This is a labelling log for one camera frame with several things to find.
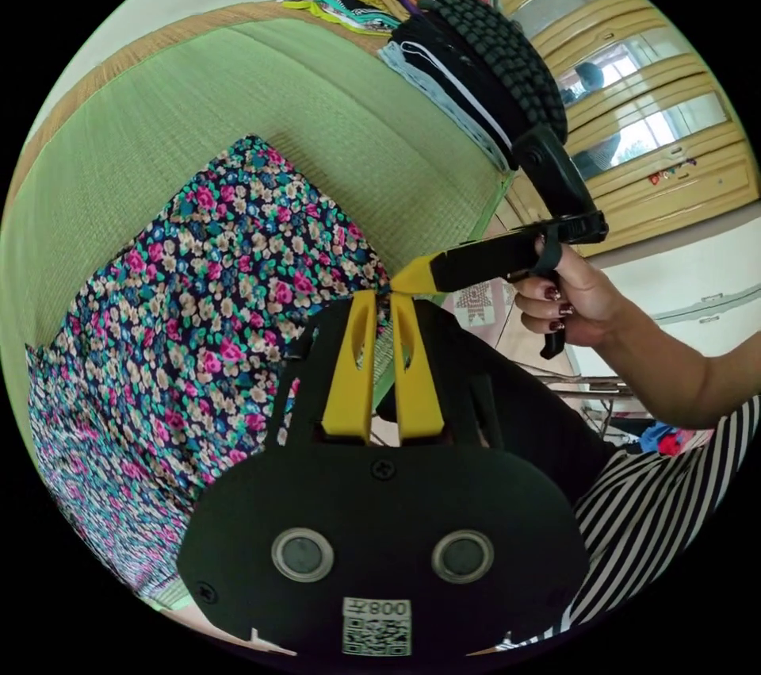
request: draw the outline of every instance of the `sticker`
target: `sticker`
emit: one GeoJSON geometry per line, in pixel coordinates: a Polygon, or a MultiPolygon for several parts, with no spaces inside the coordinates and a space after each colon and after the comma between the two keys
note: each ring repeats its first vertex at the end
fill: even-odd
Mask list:
{"type": "Polygon", "coordinates": [[[409,601],[345,598],[343,653],[361,657],[408,657],[412,653],[409,601]]]}

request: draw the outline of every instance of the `floral fabric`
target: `floral fabric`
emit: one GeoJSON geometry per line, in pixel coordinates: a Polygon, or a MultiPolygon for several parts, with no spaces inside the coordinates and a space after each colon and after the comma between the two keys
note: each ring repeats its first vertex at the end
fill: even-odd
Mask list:
{"type": "Polygon", "coordinates": [[[91,277],[51,346],[27,347],[42,476],[135,593],[177,579],[204,487],[264,450],[281,359],[306,320],[366,289],[387,291],[388,276],[357,226],[248,136],[91,277]]]}

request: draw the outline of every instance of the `striped shirt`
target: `striped shirt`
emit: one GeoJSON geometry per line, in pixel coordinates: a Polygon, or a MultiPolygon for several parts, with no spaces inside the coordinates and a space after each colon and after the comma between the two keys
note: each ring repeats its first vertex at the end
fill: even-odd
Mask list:
{"type": "Polygon", "coordinates": [[[704,447],[675,457],[617,453],[576,504],[590,555],[589,574],[563,619],[543,635],[497,646],[509,650],[552,638],[636,596],[694,540],[724,498],[759,425],[761,396],[722,419],[704,447]]]}

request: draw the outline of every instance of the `hand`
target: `hand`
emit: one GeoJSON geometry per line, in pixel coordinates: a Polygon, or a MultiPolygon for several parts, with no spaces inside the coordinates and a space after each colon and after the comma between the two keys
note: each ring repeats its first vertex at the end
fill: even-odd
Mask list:
{"type": "MultiPolygon", "coordinates": [[[[537,252],[543,248],[537,241],[537,252]]],[[[545,278],[515,284],[515,306],[522,310],[523,325],[536,334],[564,328],[567,344],[596,347],[611,333],[627,300],[601,270],[565,244],[556,270],[559,290],[545,278]]]]}

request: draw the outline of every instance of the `finger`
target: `finger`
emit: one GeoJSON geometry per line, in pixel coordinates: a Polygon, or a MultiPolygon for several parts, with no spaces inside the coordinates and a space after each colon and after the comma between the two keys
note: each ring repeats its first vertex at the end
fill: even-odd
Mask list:
{"type": "Polygon", "coordinates": [[[558,302],[562,298],[555,284],[547,278],[532,276],[531,278],[517,281],[513,286],[518,294],[522,294],[523,297],[527,297],[530,300],[558,302]]]}
{"type": "Polygon", "coordinates": [[[546,300],[534,300],[524,297],[522,294],[515,295],[515,307],[532,318],[541,320],[557,320],[572,316],[573,306],[566,301],[547,302],[546,300]]]}
{"type": "MultiPolygon", "coordinates": [[[[575,249],[567,244],[561,244],[562,254],[560,262],[555,270],[561,278],[568,282],[574,289],[586,290],[595,285],[598,279],[598,271],[593,268],[575,249]]],[[[545,240],[539,236],[534,244],[537,254],[540,255],[545,249],[545,240]]]]}
{"type": "Polygon", "coordinates": [[[562,331],[565,324],[562,320],[546,320],[543,318],[534,318],[525,313],[521,313],[521,323],[534,334],[553,334],[562,331]]]}

